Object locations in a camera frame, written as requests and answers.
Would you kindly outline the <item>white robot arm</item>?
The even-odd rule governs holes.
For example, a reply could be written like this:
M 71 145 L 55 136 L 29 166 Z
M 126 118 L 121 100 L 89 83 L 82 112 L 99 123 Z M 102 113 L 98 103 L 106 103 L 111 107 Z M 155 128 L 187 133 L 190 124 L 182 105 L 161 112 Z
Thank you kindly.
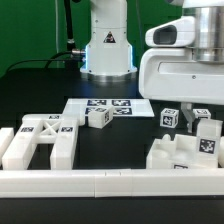
M 81 75 L 112 82 L 138 78 L 142 97 L 176 101 L 189 122 L 194 103 L 224 105 L 224 0 L 165 0 L 182 16 L 151 28 L 139 67 L 127 41 L 126 0 L 90 0 L 91 40 Z

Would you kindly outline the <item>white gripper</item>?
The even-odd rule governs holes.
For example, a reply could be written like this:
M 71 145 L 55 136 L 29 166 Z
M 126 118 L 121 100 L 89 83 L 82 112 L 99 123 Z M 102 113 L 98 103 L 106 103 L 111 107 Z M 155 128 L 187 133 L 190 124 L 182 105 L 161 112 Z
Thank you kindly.
M 196 62 L 186 48 L 152 48 L 141 59 L 139 92 L 151 100 L 182 102 L 191 133 L 192 103 L 224 105 L 224 64 Z

